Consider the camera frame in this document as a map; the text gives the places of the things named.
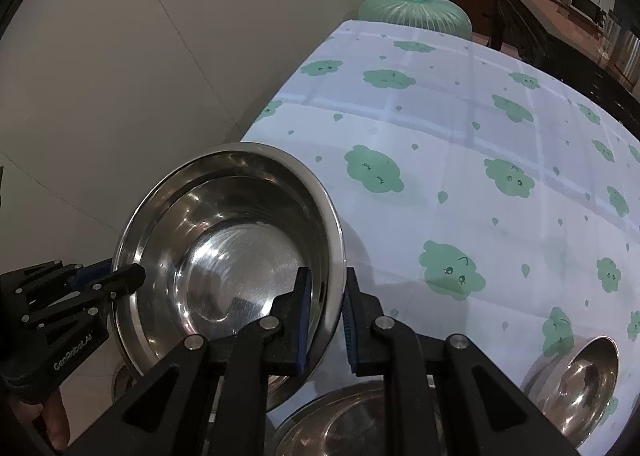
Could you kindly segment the left hand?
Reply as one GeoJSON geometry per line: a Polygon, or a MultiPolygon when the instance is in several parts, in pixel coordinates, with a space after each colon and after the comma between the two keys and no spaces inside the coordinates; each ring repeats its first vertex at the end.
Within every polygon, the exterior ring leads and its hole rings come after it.
{"type": "Polygon", "coordinates": [[[70,442],[70,423],[60,390],[54,391],[43,404],[30,405],[18,398],[9,398],[8,403],[20,424],[31,424],[41,418],[52,447],[60,452],[66,450],[70,442]]]}

